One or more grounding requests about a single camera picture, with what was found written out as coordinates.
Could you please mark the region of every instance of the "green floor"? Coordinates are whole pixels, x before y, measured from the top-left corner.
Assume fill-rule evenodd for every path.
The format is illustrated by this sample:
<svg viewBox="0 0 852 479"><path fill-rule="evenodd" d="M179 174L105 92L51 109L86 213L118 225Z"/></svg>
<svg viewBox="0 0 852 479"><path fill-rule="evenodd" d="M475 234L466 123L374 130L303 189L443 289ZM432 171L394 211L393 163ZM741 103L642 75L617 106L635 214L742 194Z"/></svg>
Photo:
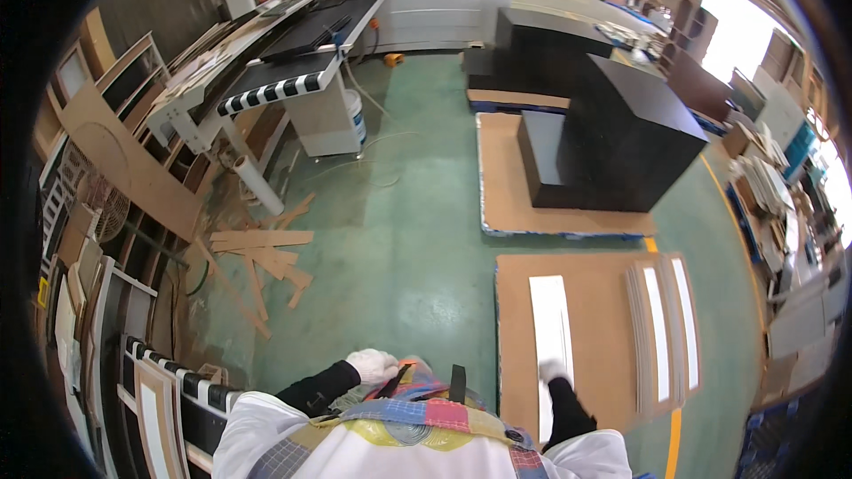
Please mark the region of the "green floor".
<svg viewBox="0 0 852 479"><path fill-rule="evenodd" d="M207 284L200 293L204 301L193 306L188 333L197 334L197 349L228 367L244 388L277 392L349 351L373 347L398 357L417 354L445 379L453 363L463 365L469 387L494 408L496 256L629 251L644 245L484 235L474 117L458 56L409 55L396 69L372 61L355 74L393 120L380 118L365 102L368 142L386 137L368 148L366 162L351 164L351 156L319 162L302 157L296 164L288 204L316 193L310 213L291 225L315 232L314 242L299 249L298 261L315 276L313 285L290 310L290 284L263 272L272 330L266 341L255 337L227 293L215 282ZM706 155L722 174L724 159L710 148ZM278 165L289 159L282 155ZM332 168L344 163L350 164ZM655 207L654 216L659 249L681 251L686 258L702 351L703 389L683 410L678 476L730 477L758 374L758 324L747 263L700 159ZM220 263L250 300L241 261L226 255ZM665 476L669 433L666 416L627 434L634 472Z"/></svg>

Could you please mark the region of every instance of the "plastic bucket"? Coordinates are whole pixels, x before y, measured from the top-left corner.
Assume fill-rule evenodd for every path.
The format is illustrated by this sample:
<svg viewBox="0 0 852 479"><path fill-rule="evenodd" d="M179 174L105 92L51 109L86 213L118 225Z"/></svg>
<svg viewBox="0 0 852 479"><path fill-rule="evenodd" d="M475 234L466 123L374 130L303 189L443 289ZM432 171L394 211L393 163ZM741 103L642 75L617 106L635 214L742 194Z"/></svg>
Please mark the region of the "plastic bucket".
<svg viewBox="0 0 852 479"><path fill-rule="evenodd" d="M349 118L355 124L355 133L358 134L358 141L364 144L364 141L367 140L367 125L364 123L364 115L361 114L361 96L354 89L344 89L343 101L346 103L346 111L349 113Z"/></svg>

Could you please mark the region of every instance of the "stretch film roll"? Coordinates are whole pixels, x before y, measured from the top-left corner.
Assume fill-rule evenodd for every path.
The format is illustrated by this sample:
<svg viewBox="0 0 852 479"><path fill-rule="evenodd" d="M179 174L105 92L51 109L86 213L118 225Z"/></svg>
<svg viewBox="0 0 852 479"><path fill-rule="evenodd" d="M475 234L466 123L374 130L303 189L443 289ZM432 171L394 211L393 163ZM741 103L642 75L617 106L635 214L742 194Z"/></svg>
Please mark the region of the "stretch film roll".
<svg viewBox="0 0 852 479"><path fill-rule="evenodd" d="M241 156L236 163L233 164L233 170L240 176L240 179L243 180L246 187L251 189L251 192L255 194L258 200L261 201L261 204L267 209L272 215L281 215L284 211L284 204L281 201L281 198L275 194L275 191L272 190L272 187L269 186L267 181L263 179L261 173L257 171L254 164L248 160L244 155Z"/></svg>

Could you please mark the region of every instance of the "person's right hand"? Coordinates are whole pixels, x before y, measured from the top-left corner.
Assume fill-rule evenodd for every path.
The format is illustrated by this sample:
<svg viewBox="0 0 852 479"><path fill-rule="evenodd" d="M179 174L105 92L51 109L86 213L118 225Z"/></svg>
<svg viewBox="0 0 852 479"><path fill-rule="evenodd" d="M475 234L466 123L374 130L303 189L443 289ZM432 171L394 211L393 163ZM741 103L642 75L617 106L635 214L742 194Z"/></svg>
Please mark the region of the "person's right hand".
<svg viewBox="0 0 852 479"><path fill-rule="evenodd" d="M568 377L568 370L565 369L565 365L556 359L538 363L538 378L544 381L545 385L556 378L566 378L573 385L571 378Z"/></svg>
<svg viewBox="0 0 852 479"><path fill-rule="evenodd" d="M378 349L354 351L346 358L346 362L358 371L362 384L376 385L395 378L399 373L396 357Z"/></svg>

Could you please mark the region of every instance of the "black sleeve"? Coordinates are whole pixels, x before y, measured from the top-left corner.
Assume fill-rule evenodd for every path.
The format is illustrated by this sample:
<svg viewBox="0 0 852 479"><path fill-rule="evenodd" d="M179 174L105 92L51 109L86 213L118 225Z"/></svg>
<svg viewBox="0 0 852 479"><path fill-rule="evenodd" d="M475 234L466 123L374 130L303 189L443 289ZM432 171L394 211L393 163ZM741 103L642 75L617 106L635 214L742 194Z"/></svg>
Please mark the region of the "black sleeve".
<svg viewBox="0 0 852 479"><path fill-rule="evenodd" d="M597 430L597 420L580 405L566 378L554 378L547 386L553 401L553 432L542 452L559 442Z"/></svg>
<svg viewBox="0 0 852 479"><path fill-rule="evenodd" d="M296 381L275 397L316 418L326 414L332 401L360 383L358 371L348 362L338 361L314 376Z"/></svg>

